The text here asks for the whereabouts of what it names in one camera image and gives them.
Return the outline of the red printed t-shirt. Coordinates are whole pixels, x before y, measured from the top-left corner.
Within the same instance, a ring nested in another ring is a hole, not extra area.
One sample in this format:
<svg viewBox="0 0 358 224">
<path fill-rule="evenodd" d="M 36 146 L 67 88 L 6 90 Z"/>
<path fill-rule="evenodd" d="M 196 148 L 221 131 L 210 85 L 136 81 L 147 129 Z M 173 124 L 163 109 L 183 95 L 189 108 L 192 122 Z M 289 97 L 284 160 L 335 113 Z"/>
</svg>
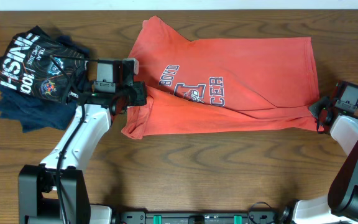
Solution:
<svg viewBox="0 0 358 224">
<path fill-rule="evenodd" d="M 187 40 L 153 16 L 130 52 L 144 106 L 127 110 L 132 139 L 286 128 L 315 130 L 309 106 L 319 100 L 311 39 Z"/>
</svg>

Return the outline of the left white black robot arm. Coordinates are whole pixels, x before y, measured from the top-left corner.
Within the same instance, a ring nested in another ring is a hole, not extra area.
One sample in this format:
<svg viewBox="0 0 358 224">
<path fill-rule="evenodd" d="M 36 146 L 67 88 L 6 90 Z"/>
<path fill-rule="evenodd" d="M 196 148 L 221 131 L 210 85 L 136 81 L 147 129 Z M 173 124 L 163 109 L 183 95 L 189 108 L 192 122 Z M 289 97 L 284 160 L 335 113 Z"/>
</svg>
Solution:
<svg viewBox="0 0 358 224">
<path fill-rule="evenodd" d="M 84 173 L 113 117 L 145 105 L 147 93 L 145 83 L 134 80 L 139 72 L 135 58 L 96 63 L 92 90 L 78 92 L 75 116 L 55 149 L 19 173 L 20 223 L 119 223 L 111 207 L 90 203 Z"/>
</svg>

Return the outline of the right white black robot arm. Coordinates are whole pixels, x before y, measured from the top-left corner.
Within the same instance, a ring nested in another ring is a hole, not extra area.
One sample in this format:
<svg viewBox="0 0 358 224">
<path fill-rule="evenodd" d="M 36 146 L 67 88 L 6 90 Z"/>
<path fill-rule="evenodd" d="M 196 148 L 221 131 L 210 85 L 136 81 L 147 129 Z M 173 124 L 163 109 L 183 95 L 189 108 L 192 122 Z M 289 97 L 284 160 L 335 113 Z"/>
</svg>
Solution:
<svg viewBox="0 0 358 224">
<path fill-rule="evenodd" d="M 346 160 L 327 195 L 299 200 L 290 223 L 358 223 L 358 85 L 339 81 L 331 96 L 309 107 L 316 130 L 330 135 L 346 153 Z"/>
</svg>

